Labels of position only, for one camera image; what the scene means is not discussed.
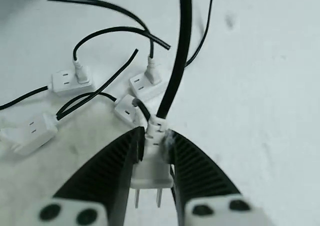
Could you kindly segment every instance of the black cable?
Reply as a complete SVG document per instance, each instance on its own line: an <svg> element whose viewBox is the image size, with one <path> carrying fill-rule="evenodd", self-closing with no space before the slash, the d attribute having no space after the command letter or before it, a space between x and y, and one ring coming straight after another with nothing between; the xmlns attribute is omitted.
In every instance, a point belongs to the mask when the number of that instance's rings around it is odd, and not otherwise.
<svg viewBox="0 0 320 226"><path fill-rule="evenodd" d="M156 114L159 118L166 118L184 74L191 38L192 0L180 0L180 14L178 48L170 81Z"/></svg>
<svg viewBox="0 0 320 226"><path fill-rule="evenodd" d="M145 25L145 23L139 18L137 17L135 14L133 14L132 12L119 7L117 5L111 4L109 2L104 2L104 1L100 1L100 0L48 0L48 1L55 1L55 2L67 2L67 3L76 3L76 4L84 4L84 5L92 5L92 6L98 6L98 7L104 7L104 8L108 8L111 9L113 11L116 12L120 12L132 19L134 19L136 22L138 22L148 33L150 33L149 29L147 28L147 26ZM151 58L154 57L154 43L152 40L150 40L150 55Z"/></svg>
<svg viewBox="0 0 320 226"><path fill-rule="evenodd" d="M137 34L140 34L142 36L148 37L150 40L158 43L160 46L164 47L167 50L170 49L170 45L169 44L165 43L164 41L162 41L158 37L155 37L154 35L146 32L144 30L141 30L141 29L138 29L138 28L135 28L135 27L112 27L112 28L107 28L107 29L103 29L103 30L94 32L94 33L86 36L85 38L83 38L80 42L78 42L78 44L75 46L75 48L73 50L73 59L77 60L77 50L86 41L88 41L88 40L90 40L90 39L92 39L94 37L97 37L99 35L110 33L110 32L133 32L133 33L137 33Z"/></svg>
<svg viewBox="0 0 320 226"><path fill-rule="evenodd" d="M184 66L185 68L194 61L194 59L197 57L199 51L201 50L201 48L202 48L202 46L203 46L203 44L205 42L205 39L206 39L207 34L208 34L208 30L209 30L209 25L210 25L212 2L213 2L213 0L210 0L208 18L207 18L207 21L206 21L206 27L205 27L204 35L203 35L203 37L202 37L202 39L200 41L200 44L198 45L196 51L194 52L192 57L186 62L185 66Z"/></svg>
<svg viewBox="0 0 320 226"><path fill-rule="evenodd" d="M40 88L35 89L35 90L31 91L31 92L28 92L28 93L26 93L26 94L18 97L17 99L14 99L14 100L11 101L11 102L8 102L8 103L5 103L5 104L1 105L1 106L0 106L0 110L6 109L6 108L8 108L8 107L11 107L11 106L17 104L18 102L20 102L20 101L28 98L28 97L31 97L31 96L33 96L33 95L35 95L35 94L37 94L37 93L40 93L40 92L44 92L44 91L46 91L46 90L48 90L48 86L40 87Z"/></svg>
<svg viewBox="0 0 320 226"><path fill-rule="evenodd" d="M73 105L72 107L70 107L69 109L65 110L64 112L62 112L61 114L57 115L56 118L57 120L61 120L62 118L64 118L65 116L69 115L71 112L73 112L74 110L76 110L77 108L81 107L83 104L87 103L88 101L90 101L92 98L94 98L96 95L98 95L100 92L102 92L111 82L113 82L118 75L120 75L121 72L123 72L129 65L130 63L133 61L133 59L136 57L138 53L138 49L135 49L135 51L133 52L133 54L131 55L131 57L129 58L129 60L119 69L117 70L117 72L110 77L109 80L107 80L100 88L98 88L94 93L92 93L91 95L89 95L88 97L84 98L83 100L81 100L80 102L78 102L77 104Z"/></svg>
<svg viewBox="0 0 320 226"><path fill-rule="evenodd" d="M138 106L140 108L140 110L142 111L146 121L149 122L151 115L150 115L148 108L145 106L145 104L139 98L134 98L132 101L132 105L134 107Z"/></svg>
<svg viewBox="0 0 320 226"><path fill-rule="evenodd" d="M59 114L61 114L62 112L64 112L72 103L74 103L75 101L79 100L80 98L82 97L86 97L86 96L90 96L92 93L94 92L87 92L87 93L83 93L81 95L78 95L74 98L72 98L70 101L68 101L67 103L65 103L60 109L59 111L56 113L56 115L58 116ZM110 100L112 100L113 102L115 102L117 99L108 94L108 93L105 93L105 92L100 92L99 95L102 95L102 96L105 96L105 97L108 97Z"/></svg>

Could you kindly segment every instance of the cable strain relief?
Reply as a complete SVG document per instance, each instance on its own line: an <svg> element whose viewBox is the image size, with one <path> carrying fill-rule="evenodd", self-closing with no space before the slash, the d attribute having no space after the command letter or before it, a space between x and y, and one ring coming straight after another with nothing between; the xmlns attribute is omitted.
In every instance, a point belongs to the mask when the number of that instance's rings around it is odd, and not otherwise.
<svg viewBox="0 0 320 226"><path fill-rule="evenodd" d="M146 67L144 74L153 85L157 85L162 82L160 73L157 70L156 63L153 58L148 57L148 66Z"/></svg>
<svg viewBox="0 0 320 226"><path fill-rule="evenodd" d="M148 68L155 68L156 67L156 61L154 58L148 57Z"/></svg>
<svg viewBox="0 0 320 226"><path fill-rule="evenodd" d="M50 91L50 92L52 92L53 91L53 86L52 86L52 82L50 82L49 84L48 84L48 91Z"/></svg>
<svg viewBox="0 0 320 226"><path fill-rule="evenodd" d="M76 59L76 60L73 59L72 62L73 62L73 65L74 65L74 67L75 67L76 69L82 68L82 65L81 65L79 59Z"/></svg>

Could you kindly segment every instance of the thick black cable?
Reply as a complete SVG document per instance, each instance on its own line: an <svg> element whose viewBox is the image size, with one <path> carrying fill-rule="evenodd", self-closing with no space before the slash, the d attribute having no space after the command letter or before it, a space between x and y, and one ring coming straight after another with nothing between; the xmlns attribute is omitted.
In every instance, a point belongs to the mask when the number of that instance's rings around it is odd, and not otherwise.
<svg viewBox="0 0 320 226"><path fill-rule="evenodd" d="M67 3L75 3L75 4L84 4L84 5L92 5L92 6L97 6L97 7L104 7L104 8L108 8L111 9L113 11L122 13L132 19L134 19L136 22L138 22L148 33L150 33L149 29L147 28L147 26L145 25L145 23L139 18L137 17L135 14L133 14L132 12L119 7L117 5L111 4L109 2L104 2L104 1L100 1L100 0L48 0L48 1L55 1L55 2L67 2ZM154 57L154 43L152 40L150 40L150 55L151 58Z"/></svg>
<svg viewBox="0 0 320 226"><path fill-rule="evenodd" d="M135 28L135 27L112 27L112 28L107 28L107 29L103 29L103 30L94 32L94 33L86 36L85 38L83 38L80 42L78 42L78 44L75 46L75 48L73 50L73 59L77 60L77 50L85 42L87 42L88 40L90 40L90 39L92 39L94 37L97 37L97 36L102 35L102 34L110 33L110 32L133 32L133 33L137 33L137 34L140 34L142 36L148 37L150 40L158 43L160 46L164 47L167 50L170 49L170 45L169 44L165 43L164 41L162 41L158 37L155 37L154 35L150 34L149 32L146 32L144 30L141 30L141 29L138 29L138 28Z"/></svg>
<svg viewBox="0 0 320 226"><path fill-rule="evenodd" d="M56 113L56 115L58 114L61 114L62 112L64 112L72 103L74 103L75 101L83 98L83 97L86 97L86 96L90 96L92 93L94 92L87 92L87 93L83 93L83 94L80 94L74 98L72 98L70 101L68 101L67 103L65 103L59 110L58 112ZM105 93L105 92L100 92L99 95L102 95L102 96L105 96L105 97L108 97L110 100L112 100L113 102L115 102L117 99L108 94L108 93Z"/></svg>
<svg viewBox="0 0 320 226"><path fill-rule="evenodd" d="M212 9L212 3L213 3L213 0L210 0L210 4L209 4L209 12L208 12L208 18L207 18L207 21L206 21L206 27L205 27L205 32L204 32L204 35L200 41L200 44L198 45L196 51L194 52L194 54L190 57L190 59L186 62L185 64L185 68L190 65L194 59L197 57L199 51L201 50L204 42L205 42L205 39L207 37L207 34L208 34L208 30L209 30L209 25L210 25L210 17L211 17L211 9Z"/></svg>
<svg viewBox="0 0 320 226"><path fill-rule="evenodd" d="M145 104L139 98L134 98L132 101L132 105L134 107L139 107L140 110L142 111L146 121L149 122L151 114L150 114L148 108L145 106Z"/></svg>
<svg viewBox="0 0 320 226"><path fill-rule="evenodd" d="M89 95L88 97L84 98L82 101L78 102L77 104L73 105L72 107L70 107L69 109L65 110L64 112L62 112L61 114L57 115L56 118L57 120L61 120L62 118L64 118L65 116L69 115L71 112L73 112L74 110L78 109L79 107L81 107L83 104L87 103L88 101L90 101L92 98L94 98L95 96L99 95L100 92L102 92L111 82L113 82L118 75L120 75L121 72L123 72L129 65L130 63L133 61L133 59L136 57L138 53L138 49L135 49L135 51L133 52L133 54L131 55L131 57L129 58L129 60L119 69L117 70L117 72L110 77L109 80L107 80L101 87L99 87L94 93L92 93L91 95Z"/></svg>
<svg viewBox="0 0 320 226"><path fill-rule="evenodd" d="M0 110L6 109L6 108L8 108L8 107L11 107L11 106L17 104L18 102L20 102L20 101L28 98L28 97L31 97L31 96L33 96L33 95L35 95L35 94L37 94L37 93L40 93L40 92L44 92L44 91L46 91L46 90L48 90L48 86L40 87L40 88L35 89L35 90L31 91L31 92L28 92L28 93L26 93L26 94L18 97L17 99L14 99L14 100L11 101L11 102L8 102L8 103L5 103L5 104L1 105L1 106L0 106Z"/></svg>
<svg viewBox="0 0 320 226"><path fill-rule="evenodd" d="M187 61L192 27L192 0L180 0L180 34L175 62L168 87L156 114L166 118L178 91Z"/></svg>

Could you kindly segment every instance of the cord end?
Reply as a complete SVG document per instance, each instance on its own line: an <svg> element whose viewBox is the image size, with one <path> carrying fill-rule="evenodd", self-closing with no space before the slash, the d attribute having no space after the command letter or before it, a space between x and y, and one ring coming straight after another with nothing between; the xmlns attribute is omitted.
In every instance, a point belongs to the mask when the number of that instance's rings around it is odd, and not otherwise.
<svg viewBox="0 0 320 226"><path fill-rule="evenodd" d="M155 60L151 57L148 57L148 66L144 74L153 85L157 85L162 82L161 76L156 69Z"/></svg>
<svg viewBox="0 0 320 226"><path fill-rule="evenodd" d="M75 69L75 75L76 79L79 84L88 83L90 81L90 71L87 67L84 67L81 65L78 59L72 60L74 69Z"/></svg>

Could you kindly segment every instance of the extension cord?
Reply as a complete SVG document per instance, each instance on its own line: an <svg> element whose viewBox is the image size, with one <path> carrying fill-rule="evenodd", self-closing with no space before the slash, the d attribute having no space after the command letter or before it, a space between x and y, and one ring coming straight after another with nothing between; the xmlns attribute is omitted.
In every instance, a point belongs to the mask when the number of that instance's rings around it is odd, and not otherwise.
<svg viewBox="0 0 320 226"><path fill-rule="evenodd" d="M29 155L57 134L57 123L53 116L41 113L16 128L0 129L0 141L9 145L7 150Z"/></svg>

